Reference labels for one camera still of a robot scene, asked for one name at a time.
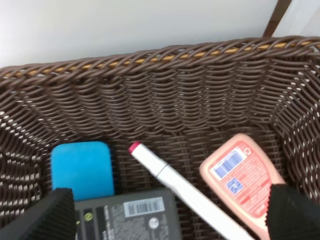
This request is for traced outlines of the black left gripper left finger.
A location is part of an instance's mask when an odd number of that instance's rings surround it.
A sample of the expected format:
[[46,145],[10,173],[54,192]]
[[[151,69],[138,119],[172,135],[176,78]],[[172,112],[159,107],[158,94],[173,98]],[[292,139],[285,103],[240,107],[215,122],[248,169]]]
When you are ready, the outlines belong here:
[[76,211],[70,188],[57,188],[0,230],[2,240],[74,240]]

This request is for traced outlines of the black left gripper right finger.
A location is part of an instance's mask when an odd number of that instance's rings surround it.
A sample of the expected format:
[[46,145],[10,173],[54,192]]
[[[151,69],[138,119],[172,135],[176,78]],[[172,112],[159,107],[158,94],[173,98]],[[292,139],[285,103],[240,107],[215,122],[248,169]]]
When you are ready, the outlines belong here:
[[286,184],[273,184],[265,223],[271,240],[318,240],[320,206]]

